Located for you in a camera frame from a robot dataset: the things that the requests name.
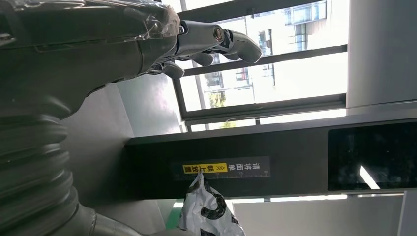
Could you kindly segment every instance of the robotic arm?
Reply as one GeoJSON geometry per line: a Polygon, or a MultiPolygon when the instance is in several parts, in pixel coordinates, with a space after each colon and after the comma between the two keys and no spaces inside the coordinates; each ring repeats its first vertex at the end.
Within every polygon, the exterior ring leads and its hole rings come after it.
{"type": "Polygon", "coordinates": [[[0,235],[139,236],[78,203],[57,121],[108,83],[179,79],[174,59],[210,65],[212,53],[261,56],[246,35],[153,1],[0,0],[0,235]]]}

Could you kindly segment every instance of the sticker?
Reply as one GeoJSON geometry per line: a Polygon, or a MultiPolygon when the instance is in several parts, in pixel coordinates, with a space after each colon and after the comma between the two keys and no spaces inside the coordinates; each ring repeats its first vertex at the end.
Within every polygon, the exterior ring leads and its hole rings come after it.
{"type": "Polygon", "coordinates": [[[227,172],[227,164],[217,163],[183,165],[182,170],[184,171],[184,174],[197,174],[199,171],[203,173],[222,173],[227,172]]]}
{"type": "Polygon", "coordinates": [[[171,164],[174,180],[193,180],[200,170],[207,179],[271,176],[269,156],[194,160],[171,164]]]}

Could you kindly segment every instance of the black screen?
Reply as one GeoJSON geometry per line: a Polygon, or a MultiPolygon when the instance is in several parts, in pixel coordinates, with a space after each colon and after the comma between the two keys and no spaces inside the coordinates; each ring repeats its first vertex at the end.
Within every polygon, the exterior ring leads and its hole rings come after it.
{"type": "Polygon", "coordinates": [[[381,189],[417,187],[417,122],[329,131],[328,189],[370,189],[361,167],[381,189]]]}

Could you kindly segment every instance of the yellow warning label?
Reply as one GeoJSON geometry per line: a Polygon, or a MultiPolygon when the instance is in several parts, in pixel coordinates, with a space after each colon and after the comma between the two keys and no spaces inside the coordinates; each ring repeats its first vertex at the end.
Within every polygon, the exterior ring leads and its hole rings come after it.
{"type": "Polygon", "coordinates": [[[203,173],[221,173],[227,172],[226,163],[216,163],[216,164],[195,164],[195,165],[184,165],[182,170],[185,174],[196,174],[199,171],[203,173]]]}

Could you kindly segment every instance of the gray pillar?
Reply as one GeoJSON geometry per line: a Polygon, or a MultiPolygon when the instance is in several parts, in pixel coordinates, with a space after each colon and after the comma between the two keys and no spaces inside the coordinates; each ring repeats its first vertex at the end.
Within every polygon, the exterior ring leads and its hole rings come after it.
{"type": "Polygon", "coordinates": [[[417,1],[351,0],[347,106],[417,99],[417,1]]]}

